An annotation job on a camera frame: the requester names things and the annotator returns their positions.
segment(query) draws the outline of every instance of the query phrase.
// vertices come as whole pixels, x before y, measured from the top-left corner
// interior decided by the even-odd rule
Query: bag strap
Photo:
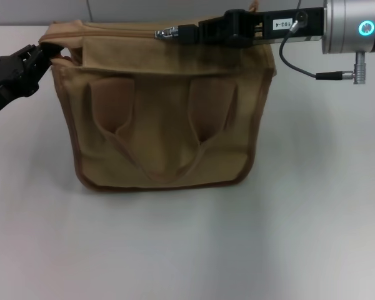
[[[149,179],[161,184],[184,178],[196,168],[213,139],[231,120],[237,93],[236,83],[228,79],[192,80],[187,113],[196,140],[196,153],[190,162],[168,175],[150,171],[144,166],[133,153],[129,142],[132,134],[138,134],[131,130],[135,100],[134,79],[107,77],[89,85],[93,118],[103,136]]]

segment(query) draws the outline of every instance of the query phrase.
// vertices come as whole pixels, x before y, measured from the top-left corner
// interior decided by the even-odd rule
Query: tan canvas bag
[[[53,24],[40,40],[72,54],[54,58],[52,73],[88,188],[223,186],[252,168],[275,72],[271,48],[153,38],[169,25],[75,21]]]

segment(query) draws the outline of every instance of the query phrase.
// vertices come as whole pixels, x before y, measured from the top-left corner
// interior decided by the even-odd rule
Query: glowing blue ring
[[[369,32],[364,32],[363,31],[363,28],[364,28],[365,25],[370,25],[371,26],[371,30]],[[370,36],[375,31],[375,24],[372,21],[364,21],[358,27],[358,31],[360,32],[360,34],[362,36]]]

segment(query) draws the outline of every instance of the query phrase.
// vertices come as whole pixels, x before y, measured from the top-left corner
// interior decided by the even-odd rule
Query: gray wall
[[[0,0],[0,24],[49,24],[53,21],[157,21],[215,16],[247,8],[252,0]],[[260,0],[262,11],[295,8],[298,0]],[[302,0],[303,7],[323,0]]]

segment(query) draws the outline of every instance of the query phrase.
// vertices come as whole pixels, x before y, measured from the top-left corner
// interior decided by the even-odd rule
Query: white tabletop
[[[0,27],[0,55],[44,31]],[[320,42],[286,56],[354,63]],[[276,63],[254,169],[234,187],[86,190],[49,72],[0,112],[0,300],[375,300],[375,54],[365,86]]]

